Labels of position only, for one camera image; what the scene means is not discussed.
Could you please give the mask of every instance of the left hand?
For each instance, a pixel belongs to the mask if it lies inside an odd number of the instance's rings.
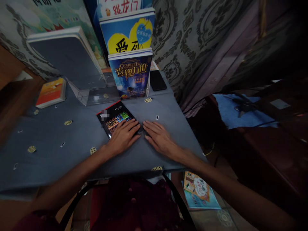
[[[121,154],[140,138],[140,135],[133,136],[139,128],[140,124],[135,119],[123,120],[119,123],[106,145],[106,149],[110,152],[111,157]]]

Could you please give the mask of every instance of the chair backrest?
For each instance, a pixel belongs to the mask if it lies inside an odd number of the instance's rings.
[[[172,181],[165,175],[162,174],[166,180],[167,185],[169,186],[169,188],[171,189],[175,202],[177,203],[180,212],[183,216],[183,219],[185,220],[185,222],[190,226],[190,230],[196,230],[196,227],[193,223],[192,217],[190,216],[190,213],[182,199],[182,197],[180,196],[179,192],[177,191],[176,187],[174,186],[174,184],[172,183]],[[72,201],[72,203],[70,204],[70,206],[68,207],[66,213],[64,214],[61,222],[60,222],[60,226],[62,228],[62,230],[65,230],[65,227],[72,215],[72,213],[74,212],[74,209],[76,208],[78,202],[80,201],[80,199],[82,198],[82,196],[91,188],[93,187],[104,187],[106,186],[106,184],[101,184],[101,185],[95,185],[98,181],[91,181],[88,182],[88,185],[86,187],[84,187],[79,193],[77,193],[75,199]]]

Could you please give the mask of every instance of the orange book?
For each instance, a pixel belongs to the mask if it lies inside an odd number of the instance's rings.
[[[56,81],[45,83],[39,94],[36,107],[45,108],[65,100],[66,81],[59,78]]]

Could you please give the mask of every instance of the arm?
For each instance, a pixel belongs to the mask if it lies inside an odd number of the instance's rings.
[[[203,162],[191,151],[180,148],[165,128],[154,122],[144,122],[151,136],[145,138],[161,154],[193,169],[238,213],[260,230],[295,230],[295,220],[274,203],[239,182],[225,176],[216,168]]]
[[[98,167],[124,152],[140,137],[140,135],[133,137],[139,128],[140,125],[135,119],[128,122],[121,121],[107,145],[102,146],[46,189],[32,202],[29,212],[36,210],[58,211],[81,189],[84,182]]]

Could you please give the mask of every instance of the hand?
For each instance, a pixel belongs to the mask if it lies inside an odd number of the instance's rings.
[[[187,165],[189,158],[195,155],[187,150],[179,147],[170,137],[170,134],[166,131],[163,125],[157,122],[143,122],[143,128],[151,136],[145,136],[155,150],[168,158]]]
[[[112,133],[111,139],[106,145],[106,149],[110,152],[111,157],[121,154],[126,149],[128,149],[140,135],[133,135],[140,128],[138,120],[135,119],[126,121],[122,120],[115,131]]]

